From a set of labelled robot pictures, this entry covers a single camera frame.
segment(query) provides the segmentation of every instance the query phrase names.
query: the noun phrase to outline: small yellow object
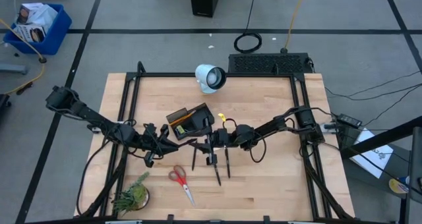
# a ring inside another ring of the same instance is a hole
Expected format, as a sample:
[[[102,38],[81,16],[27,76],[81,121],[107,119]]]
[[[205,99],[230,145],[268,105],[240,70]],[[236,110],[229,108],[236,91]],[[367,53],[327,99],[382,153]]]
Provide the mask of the small yellow object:
[[[184,134],[185,133],[185,129],[183,129],[183,127],[181,125],[177,126],[176,129],[179,132],[179,134]]]
[[[224,116],[222,113],[219,113],[218,116],[220,116],[222,118],[223,122],[226,121],[226,116]]]

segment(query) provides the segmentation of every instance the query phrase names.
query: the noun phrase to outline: wooden tabletop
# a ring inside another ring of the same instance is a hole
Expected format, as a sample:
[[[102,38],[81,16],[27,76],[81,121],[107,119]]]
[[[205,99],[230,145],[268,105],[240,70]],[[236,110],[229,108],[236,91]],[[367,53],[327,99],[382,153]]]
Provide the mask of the wooden tabletop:
[[[305,78],[311,107],[329,111],[322,76],[306,74]],[[109,74],[105,85],[100,113],[112,121],[117,120],[124,79],[125,74]],[[129,114],[131,91],[132,88],[129,90],[126,116]],[[214,115],[216,122],[213,129],[222,127],[218,113],[235,119],[237,124],[258,127],[293,107],[291,88],[286,78],[229,77],[223,88],[215,94],[206,95],[200,91],[195,78],[147,77],[141,78],[140,81],[135,129],[143,133],[143,123],[154,123],[159,129],[162,124],[167,123],[166,115],[184,107],[193,108],[204,102]],[[330,116],[320,111],[313,113],[318,123],[330,121]],[[234,125],[227,124],[226,127],[231,132]],[[94,135],[89,156],[100,147],[102,138],[101,134]],[[169,139],[177,141],[172,132]],[[329,144],[337,146],[334,135],[325,135],[325,139]],[[249,152],[239,148],[230,149],[230,179],[227,177],[224,151],[217,151],[222,186],[218,185],[212,166],[206,165],[206,156],[200,152],[196,156],[195,170],[191,171],[193,158],[191,146],[184,146],[178,152],[155,161],[153,168],[145,167],[142,159],[130,155],[124,188],[143,172],[149,171],[150,176],[144,184],[151,193],[151,199],[144,209],[129,212],[119,218],[167,219],[168,214],[174,214],[178,220],[259,221],[263,215],[269,215],[272,221],[312,220],[303,160],[298,153],[300,145],[298,135],[279,132],[268,137],[266,143],[268,144],[266,157],[259,164],[251,160]],[[324,145],[320,145],[319,149],[329,191],[350,215],[354,215],[339,151]],[[111,145],[92,160],[86,172],[80,197],[82,211],[88,208],[104,186],[110,151]],[[259,142],[253,149],[256,159],[261,156],[262,151],[263,143]],[[167,177],[176,164],[182,165],[187,172],[187,183],[195,200],[195,207],[192,207],[180,185]],[[114,190],[113,188],[110,192],[111,198],[114,198]],[[315,190],[319,213],[323,216],[320,192],[316,186]],[[108,205],[107,214],[111,214],[111,205]]]

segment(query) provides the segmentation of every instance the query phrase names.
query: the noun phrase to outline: yellow cable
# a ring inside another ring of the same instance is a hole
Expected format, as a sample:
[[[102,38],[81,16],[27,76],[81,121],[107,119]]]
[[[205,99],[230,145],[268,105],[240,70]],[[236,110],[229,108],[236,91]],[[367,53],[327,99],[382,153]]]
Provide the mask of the yellow cable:
[[[19,36],[14,30],[12,30],[12,28],[2,19],[2,18],[0,18],[0,23],[1,24],[3,24],[3,25],[5,25],[6,26],[6,28],[8,28],[12,33],[14,33],[15,34],[15,36],[16,37],[18,37],[20,40],[22,40],[27,46],[29,46],[32,50],[34,50],[35,51],[35,53],[38,55],[38,57],[40,58],[40,60],[43,60],[44,59],[44,57],[42,57],[42,55],[41,55],[41,53],[40,52],[38,52],[38,50],[36,50],[32,45],[30,45],[26,40],[24,40],[21,36]],[[17,92],[17,91],[19,91],[21,88],[23,88],[23,87],[25,87],[28,83],[31,83],[31,82],[35,82],[36,80],[38,80],[38,79],[40,79],[41,78],[41,76],[44,74],[44,71],[45,71],[45,64],[44,63],[41,63],[41,72],[39,73],[39,75],[38,76],[36,76],[35,78],[33,78],[33,79],[31,79],[31,80],[29,80],[28,82],[26,82],[26,83],[24,83],[24,84],[22,84],[22,85],[20,85],[20,86],[18,86],[17,88],[15,88],[15,89],[13,89],[13,90],[11,90],[11,91],[9,91],[9,92],[6,92],[5,94],[7,94],[7,95],[9,95],[9,94],[11,94],[11,93],[13,93],[13,92]]]
[[[298,12],[299,7],[301,6],[301,4],[302,4],[302,0],[299,0],[297,2],[295,12],[293,13],[293,17],[291,18],[289,33],[287,34],[286,44],[284,45],[284,48],[285,49],[287,49],[287,45],[289,44],[291,29],[293,28],[293,23],[295,22],[296,15],[297,15],[297,12]]]

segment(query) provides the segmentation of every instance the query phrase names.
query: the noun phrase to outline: scissors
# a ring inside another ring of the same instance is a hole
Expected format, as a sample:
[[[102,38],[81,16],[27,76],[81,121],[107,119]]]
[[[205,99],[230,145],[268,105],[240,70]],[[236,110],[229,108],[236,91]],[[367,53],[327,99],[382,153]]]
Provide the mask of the scissors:
[[[183,189],[185,190],[187,196],[191,200],[192,205],[195,207],[195,202],[193,201],[191,191],[189,190],[189,187],[186,183],[186,172],[180,165],[175,165],[173,167],[173,171],[170,171],[169,173],[169,179],[172,181],[178,182]]]

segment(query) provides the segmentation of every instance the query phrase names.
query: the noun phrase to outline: red scissor handle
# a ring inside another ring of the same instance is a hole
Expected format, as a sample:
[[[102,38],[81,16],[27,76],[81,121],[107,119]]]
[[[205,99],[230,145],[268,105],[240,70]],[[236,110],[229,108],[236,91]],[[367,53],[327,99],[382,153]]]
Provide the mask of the red scissor handle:
[[[186,172],[180,165],[175,165],[169,173],[169,179],[178,182],[181,186],[186,184]]]

